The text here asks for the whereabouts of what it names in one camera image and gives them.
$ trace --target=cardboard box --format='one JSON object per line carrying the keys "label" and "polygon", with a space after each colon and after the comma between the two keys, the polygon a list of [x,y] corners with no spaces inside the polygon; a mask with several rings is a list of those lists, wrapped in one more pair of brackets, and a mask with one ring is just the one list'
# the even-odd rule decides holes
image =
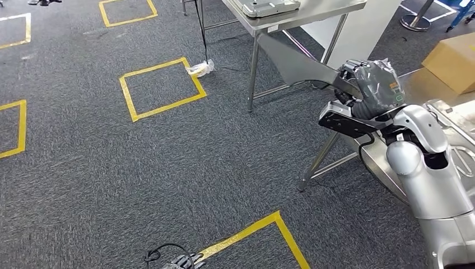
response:
{"label": "cardboard box", "polygon": [[475,91],[475,33],[442,40],[422,65],[457,94]]}

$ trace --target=yellow tape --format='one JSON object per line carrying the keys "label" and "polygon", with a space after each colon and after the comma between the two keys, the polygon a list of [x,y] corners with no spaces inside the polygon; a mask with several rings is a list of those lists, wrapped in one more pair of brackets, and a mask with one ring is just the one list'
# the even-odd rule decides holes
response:
{"label": "yellow tape", "polygon": [[183,105],[183,104],[189,103],[191,101],[198,100],[198,99],[203,98],[203,97],[206,96],[206,92],[204,91],[203,86],[201,86],[201,83],[199,83],[198,79],[195,76],[190,76],[192,78],[192,81],[193,81],[196,89],[198,90],[197,95],[194,95],[194,96],[189,97],[189,98],[185,98],[183,100],[174,102],[174,103],[169,104],[169,105],[165,105],[165,106],[150,110],[148,112],[137,114],[137,111],[135,109],[135,106],[133,104],[132,97],[131,97],[131,94],[130,94],[130,91],[129,91],[129,87],[127,86],[127,82],[125,81],[125,79],[127,77],[140,75],[140,74],[143,74],[143,73],[146,73],[146,72],[155,71],[157,69],[164,68],[164,67],[171,66],[173,64],[178,64],[178,63],[183,63],[183,65],[185,67],[190,67],[190,64],[188,63],[187,59],[184,58],[184,57],[181,57],[180,59],[177,59],[177,60],[174,60],[174,61],[169,61],[169,62],[162,63],[162,64],[159,64],[159,65],[156,65],[156,66],[152,66],[152,67],[148,67],[148,68],[141,69],[141,70],[138,70],[138,71],[133,71],[133,72],[127,73],[127,74],[125,74],[125,75],[123,75],[122,77],[119,78],[120,85],[122,87],[122,92],[123,92],[124,97],[125,97],[125,103],[127,104],[127,108],[129,109],[129,113],[131,115],[131,118],[132,118],[133,122],[136,122],[139,119],[143,119],[145,117],[149,117],[151,115],[155,115],[157,113],[163,112],[163,111],[168,110],[168,109],[176,108],[179,105]]}
{"label": "yellow tape", "polygon": [[25,18],[25,39],[22,41],[10,43],[10,44],[0,45],[0,49],[31,42],[31,13],[25,13],[21,15],[10,16],[10,17],[3,17],[3,18],[0,18],[0,21],[6,21],[6,20],[14,19],[14,18],[23,18],[23,17]]}
{"label": "yellow tape", "polygon": [[204,260],[206,258],[209,258],[210,256],[222,251],[223,249],[226,249],[230,245],[237,243],[241,241],[242,239],[250,236],[251,234],[255,233],[256,231],[272,224],[275,223],[277,227],[279,228],[279,231],[281,232],[282,236],[285,239],[285,242],[287,242],[288,247],[294,254],[295,259],[300,265],[300,268],[303,269],[309,269],[310,266],[307,263],[307,261],[304,258],[304,255],[302,252],[300,252],[299,247],[297,246],[297,243],[295,243],[295,240],[288,230],[287,226],[283,222],[283,219],[280,215],[280,211],[274,212],[270,214],[269,216],[256,221],[255,223],[251,224],[249,227],[246,229],[240,231],[239,233],[229,237],[228,239],[221,241],[215,245],[212,245],[205,250],[201,251],[200,253],[203,254],[203,257],[197,261],[197,263],[201,260]]}
{"label": "yellow tape", "polygon": [[8,150],[0,153],[0,159],[8,157],[25,150],[25,138],[26,138],[26,100],[20,100],[6,105],[0,105],[0,110],[13,108],[14,106],[20,106],[19,120],[18,120],[18,146],[16,149]]}
{"label": "yellow tape", "polygon": [[119,26],[119,25],[124,25],[124,24],[130,24],[132,22],[143,21],[143,20],[146,20],[148,18],[153,18],[153,17],[158,16],[157,9],[153,5],[152,0],[147,0],[148,6],[150,7],[150,10],[152,11],[151,15],[148,15],[147,17],[143,17],[143,18],[134,18],[132,20],[115,22],[115,23],[111,24],[109,19],[107,18],[107,14],[105,13],[104,4],[107,4],[107,3],[110,3],[110,2],[115,2],[115,1],[119,1],[119,0],[105,0],[105,1],[99,2],[99,10],[101,12],[101,16],[103,17],[104,24],[105,24],[106,27],[113,27],[113,26]]}

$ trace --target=metal table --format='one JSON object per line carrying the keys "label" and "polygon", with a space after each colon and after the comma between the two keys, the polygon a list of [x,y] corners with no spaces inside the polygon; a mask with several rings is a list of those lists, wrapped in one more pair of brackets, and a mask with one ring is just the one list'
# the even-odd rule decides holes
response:
{"label": "metal table", "polygon": [[254,94],[255,77],[257,72],[257,61],[259,55],[259,44],[257,37],[260,34],[268,34],[276,31],[283,31],[284,34],[295,44],[297,47],[308,57],[315,59],[308,50],[305,49],[293,36],[291,36],[286,30],[299,27],[305,24],[309,24],[315,21],[325,20],[330,17],[341,15],[340,21],[335,29],[332,37],[332,41],[328,47],[328,52],[323,59],[323,63],[328,63],[333,48],[338,40],[340,32],[343,28],[344,22],[349,12],[363,9],[366,0],[300,0],[300,8],[296,11],[276,14],[262,18],[250,18],[246,16],[236,6],[233,0],[221,0],[231,13],[236,17],[234,20],[220,22],[210,26],[204,25],[204,12],[203,12],[203,0],[199,0],[201,24],[205,30],[220,27],[223,25],[232,24],[234,22],[240,22],[249,34],[254,37],[253,53],[251,60],[251,75],[249,81],[249,95],[248,95],[248,111],[252,112],[253,100],[272,94],[274,92],[287,89],[289,85],[283,85],[277,88],[266,90],[258,94]]}
{"label": "metal table", "polygon": [[[399,82],[410,104],[425,104],[437,115],[453,147],[452,156],[462,177],[462,183],[475,203],[475,180],[473,180],[475,174],[472,171],[472,168],[475,168],[475,92],[457,95],[425,68],[400,76]],[[357,156],[356,153],[352,153],[318,169],[339,137],[343,138],[355,152],[361,143],[369,140],[367,137],[356,140],[342,134],[332,134],[300,182],[298,187],[300,191],[304,190],[309,179],[316,178]],[[401,182],[386,160],[386,144],[378,139],[378,136],[375,138],[376,141],[372,145],[363,148],[364,162],[391,192],[407,202]]]}

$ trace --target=white plastic bag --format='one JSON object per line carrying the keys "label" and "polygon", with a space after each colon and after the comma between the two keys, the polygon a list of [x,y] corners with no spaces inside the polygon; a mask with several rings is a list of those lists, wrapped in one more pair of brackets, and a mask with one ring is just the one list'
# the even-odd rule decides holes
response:
{"label": "white plastic bag", "polygon": [[192,67],[187,67],[187,72],[190,76],[202,77],[215,69],[215,63],[209,59]]}

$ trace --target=white wall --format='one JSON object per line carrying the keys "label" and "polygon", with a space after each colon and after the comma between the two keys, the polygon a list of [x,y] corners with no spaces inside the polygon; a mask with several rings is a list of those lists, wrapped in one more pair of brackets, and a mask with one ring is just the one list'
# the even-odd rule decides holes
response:
{"label": "white wall", "polygon": [[[328,65],[338,68],[348,59],[366,60],[376,46],[401,0],[368,0],[364,9],[348,14]],[[340,17],[302,26],[325,49]]]}

